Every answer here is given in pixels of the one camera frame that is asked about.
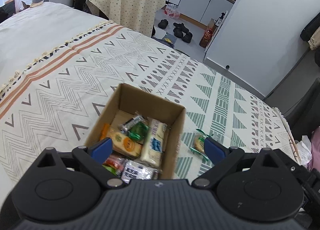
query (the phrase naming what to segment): white bedsheet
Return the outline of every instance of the white bedsheet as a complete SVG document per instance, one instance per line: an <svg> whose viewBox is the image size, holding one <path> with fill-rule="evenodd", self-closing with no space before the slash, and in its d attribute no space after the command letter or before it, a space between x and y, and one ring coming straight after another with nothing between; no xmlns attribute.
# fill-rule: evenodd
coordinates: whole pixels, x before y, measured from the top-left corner
<svg viewBox="0 0 320 230"><path fill-rule="evenodd" d="M41 57L43 52L50 51L101 21L104 19L63 4L44 2L2 22L0 87L7 83L16 70L22 72L27 64Z"/></svg>

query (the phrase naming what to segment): bedspread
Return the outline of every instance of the bedspread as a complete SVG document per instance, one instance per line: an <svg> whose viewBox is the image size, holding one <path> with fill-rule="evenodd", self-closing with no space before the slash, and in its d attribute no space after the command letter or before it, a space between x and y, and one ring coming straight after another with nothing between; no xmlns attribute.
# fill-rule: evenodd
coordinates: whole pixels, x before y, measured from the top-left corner
<svg viewBox="0 0 320 230"><path fill-rule="evenodd" d="M108 22L48 53L2 95L0 162L9 177L18 181L45 147L82 145L123 82L186 107L176 178L191 181L213 166L189 149L197 128L216 132L226 147L281 148L293 158L268 105L185 54Z"/></svg>

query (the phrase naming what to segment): white snack package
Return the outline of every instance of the white snack package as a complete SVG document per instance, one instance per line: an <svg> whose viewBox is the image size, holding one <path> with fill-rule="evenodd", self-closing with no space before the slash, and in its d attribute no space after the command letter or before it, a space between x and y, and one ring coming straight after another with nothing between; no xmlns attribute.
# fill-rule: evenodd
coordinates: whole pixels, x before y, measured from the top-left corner
<svg viewBox="0 0 320 230"><path fill-rule="evenodd" d="M121 179L129 183L131 179L152 179L156 169L149 168L134 161L128 161L123 170Z"/></svg>
<svg viewBox="0 0 320 230"><path fill-rule="evenodd" d="M152 119L149 125L149 131L145 138L140 160L158 168L161 164L162 147L164 133L167 129L165 123Z"/></svg>

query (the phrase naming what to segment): snack package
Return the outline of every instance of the snack package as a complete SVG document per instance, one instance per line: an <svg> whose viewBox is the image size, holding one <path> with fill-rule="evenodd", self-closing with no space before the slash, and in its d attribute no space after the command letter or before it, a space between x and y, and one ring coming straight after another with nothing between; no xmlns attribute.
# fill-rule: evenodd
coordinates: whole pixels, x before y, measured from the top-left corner
<svg viewBox="0 0 320 230"><path fill-rule="evenodd" d="M198 133L195 135L194 148L204 154L204 140L207 138L207 134L197 129Z"/></svg>
<svg viewBox="0 0 320 230"><path fill-rule="evenodd" d="M152 179L156 169L144 166L135 161L128 161L125 165L121 179L129 183L131 179Z"/></svg>
<svg viewBox="0 0 320 230"><path fill-rule="evenodd" d="M107 133L109 130L110 124L105 123L101 132L100 140L103 140L104 138L107 137Z"/></svg>
<svg viewBox="0 0 320 230"><path fill-rule="evenodd" d="M128 131L135 126L138 122L144 121L143 117L136 113L136 116L131 118L129 121L124 124L119 125L120 132L127 135Z"/></svg>
<svg viewBox="0 0 320 230"><path fill-rule="evenodd" d="M109 170L113 175L116 175L116 170L110 166L106 166L106 165L102 165L103 167L105 167L105 169Z"/></svg>
<svg viewBox="0 0 320 230"><path fill-rule="evenodd" d="M151 120L149 131L141 151L141 161L156 168L160 167L163 139L166 129L167 125L165 123L155 119Z"/></svg>
<svg viewBox="0 0 320 230"><path fill-rule="evenodd" d="M112 139L112 148L116 152L119 152L129 157L139 157L141 154L141 145L128 136L122 134L120 131L110 127L107 137Z"/></svg>
<svg viewBox="0 0 320 230"><path fill-rule="evenodd" d="M106 159L106 161L103 163L103 165L113 167L115 169L118 169L122 166L126 159L122 158L115 154L110 154L110 156Z"/></svg>
<svg viewBox="0 0 320 230"><path fill-rule="evenodd" d="M143 140L145 135L148 132L149 127L145 125L143 122L138 122L135 126L133 126L128 132L127 136L130 139L133 139L135 141Z"/></svg>
<svg viewBox="0 0 320 230"><path fill-rule="evenodd" d="M110 166L112 168L115 169L115 174L117 176L121 176L123 170L124 170L124 166L126 164L128 160L116 155L116 154L111 154L106 161L103 163L103 165L105 166Z"/></svg>

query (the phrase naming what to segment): black slipper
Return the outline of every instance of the black slipper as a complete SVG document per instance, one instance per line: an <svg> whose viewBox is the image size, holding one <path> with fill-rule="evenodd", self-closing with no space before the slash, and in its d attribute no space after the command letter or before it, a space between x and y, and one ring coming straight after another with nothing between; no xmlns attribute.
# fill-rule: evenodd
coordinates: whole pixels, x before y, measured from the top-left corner
<svg viewBox="0 0 320 230"><path fill-rule="evenodd" d="M183 23L173 23L173 25L175 26L175 27L179 27L179 28L181 28L181 30L182 30L182 32L184 32L184 33L188 33L189 32L189 30L184 26L184 24Z"/></svg>
<svg viewBox="0 0 320 230"><path fill-rule="evenodd" d="M192 33L191 32L187 32L187 34L184 35L184 37L182 38L182 40L184 42L190 43L192 39Z"/></svg>
<svg viewBox="0 0 320 230"><path fill-rule="evenodd" d="M173 29L173 32L174 32L174 35L175 35L176 37L178 37L178 38L182 38L182 37L183 37L183 33L182 33L181 28L175 27L175 28Z"/></svg>
<svg viewBox="0 0 320 230"><path fill-rule="evenodd" d="M165 29L168 24L169 24L169 22L168 22L166 19L162 19L162 20L159 22L158 27L159 27L159 28L162 28L162 29Z"/></svg>

